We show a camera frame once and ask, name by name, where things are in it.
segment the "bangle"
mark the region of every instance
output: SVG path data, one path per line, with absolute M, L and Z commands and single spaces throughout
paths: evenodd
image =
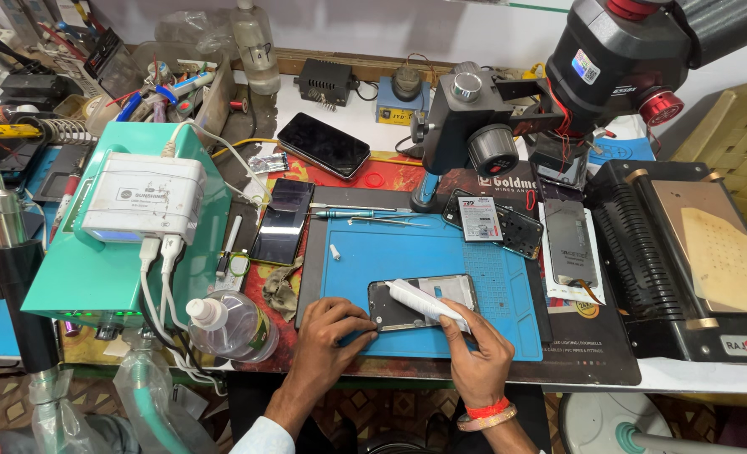
M 457 428 L 462 432 L 474 432 L 476 430 L 492 428 L 513 419 L 517 413 L 519 411 L 516 409 L 516 406 L 510 404 L 508 408 L 489 418 L 471 419 L 468 414 L 463 414 L 457 419 Z
M 466 413 L 469 414 L 471 419 L 488 418 L 494 416 L 497 413 L 501 413 L 504 409 L 508 408 L 510 402 L 505 396 L 499 399 L 497 403 L 492 406 L 484 406 L 482 408 L 469 408 L 466 407 Z

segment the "blue silicone repair mat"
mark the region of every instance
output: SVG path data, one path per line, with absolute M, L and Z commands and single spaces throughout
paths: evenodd
M 379 216 L 392 215 L 379 212 Z M 464 243 L 463 233 L 439 215 L 407 218 L 428 227 L 329 219 L 320 296 L 342 296 L 368 312 L 375 280 L 468 273 L 480 313 L 515 347 L 514 359 L 542 359 L 524 259 L 492 243 Z M 334 245 L 340 259 L 331 257 Z M 448 358 L 439 326 L 380 333 L 363 355 Z

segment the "hand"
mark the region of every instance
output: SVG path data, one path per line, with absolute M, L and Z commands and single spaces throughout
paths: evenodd
M 298 332 L 292 368 L 272 395 L 264 416 L 277 422 L 292 439 L 318 399 L 334 386 L 359 352 L 378 334 L 364 309 L 345 298 L 326 296 L 306 306 Z M 346 346 L 340 339 L 364 331 Z
M 451 379 L 455 388 L 468 407 L 494 405 L 505 395 L 505 380 L 510 361 L 514 358 L 514 346 L 485 318 L 463 304 L 447 298 L 440 301 L 463 316 L 479 345 L 479 351 L 469 351 L 457 323 L 445 315 L 440 316 L 440 325 L 449 341 Z

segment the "white shirt sleeve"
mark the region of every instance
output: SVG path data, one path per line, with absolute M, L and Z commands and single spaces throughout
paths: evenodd
M 238 440 L 230 454 L 295 454 L 295 442 L 277 422 L 262 416 Z

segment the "cloth rag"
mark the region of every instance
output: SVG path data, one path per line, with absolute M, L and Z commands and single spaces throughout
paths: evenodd
M 284 322 L 289 323 L 295 313 L 298 312 L 298 296 L 289 285 L 287 277 L 303 265 L 303 257 L 295 259 L 295 263 L 290 267 L 280 267 L 270 273 L 264 286 L 261 288 L 261 295 L 267 301 L 267 305 L 280 313 Z

